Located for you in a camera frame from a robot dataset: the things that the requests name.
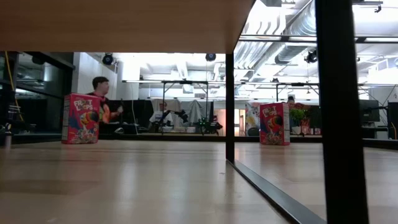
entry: fluorescent light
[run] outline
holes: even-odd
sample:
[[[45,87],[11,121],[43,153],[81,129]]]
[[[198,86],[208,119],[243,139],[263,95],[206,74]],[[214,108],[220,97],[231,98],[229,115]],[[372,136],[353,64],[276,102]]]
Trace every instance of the fluorescent light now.
[[[209,84],[225,84],[226,82],[208,82]]]
[[[157,80],[123,80],[126,83],[162,83],[162,81]]]
[[[388,43],[398,43],[398,37],[367,37],[366,42],[388,42]]]
[[[150,96],[148,99],[158,99],[161,100],[163,97],[160,96]],[[200,97],[165,97],[165,100],[205,100],[206,98]],[[209,97],[208,100],[225,100],[225,98],[218,98],[218,97]]]
[[[235,100],[254,100],[254,98],[235,98]]]
[[[263,82],[247,82],[247,85],[276,85],[278,83],[263,83]]]
[[[262,41],[262,42],[275,42],[280,41],[281,36],[273,36],[273,35],[250,35],[243,34],[240,36],[239,41]]]
[[[309,37],[309,36],[290,37],[289,40],[297,41],[297,42],[303,42],[303,41],[315,42],[315,41],[317,41],[317,37]]]

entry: red cereal box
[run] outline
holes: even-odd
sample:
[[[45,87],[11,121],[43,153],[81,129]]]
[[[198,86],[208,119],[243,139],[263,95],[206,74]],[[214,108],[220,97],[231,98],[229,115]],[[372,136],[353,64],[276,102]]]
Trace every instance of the red cereal box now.
[[[290,144],[287,103],[260,105],[260,143],[283,146]]]
[[[98,141],[100,99],[72,93],[64,99],[62,143],[84,144]]]

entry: dark hair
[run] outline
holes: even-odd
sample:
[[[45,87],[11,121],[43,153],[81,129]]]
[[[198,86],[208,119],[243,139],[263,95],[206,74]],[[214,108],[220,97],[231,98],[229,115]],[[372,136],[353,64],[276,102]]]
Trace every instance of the dark hair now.
[[[95,77],[93,79],[93,88],[94,88],[94,90],[97,89],[98,84],[101,84],[103,82],[109,82],[109,80],[106,77]]]

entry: toucan cartoon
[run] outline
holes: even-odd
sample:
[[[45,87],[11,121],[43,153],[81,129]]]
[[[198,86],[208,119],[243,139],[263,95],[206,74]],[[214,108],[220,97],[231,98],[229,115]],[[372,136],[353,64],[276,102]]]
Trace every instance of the toucan cartoon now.
[[[100,117],[95,111],[89,111],[80,115],[80,123],[83,126],[86,126],[90,121],[98,122],[99,119]]]
[[[279,132],[279,127],[282,126],[283,124],[283,119],[281,115],[273,116],[268,120],[265,120],[264,122],[261,123],[260,128],[261,131],[264,131],[265,133],[278,133]]]

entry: computer monitor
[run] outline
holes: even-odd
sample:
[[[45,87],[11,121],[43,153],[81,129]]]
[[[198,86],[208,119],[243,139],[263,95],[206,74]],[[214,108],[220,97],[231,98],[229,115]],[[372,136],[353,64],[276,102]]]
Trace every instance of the computer monitor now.
[[[359,100],[359,113],[361,122],[380,121],[379,102],[377,100]]]

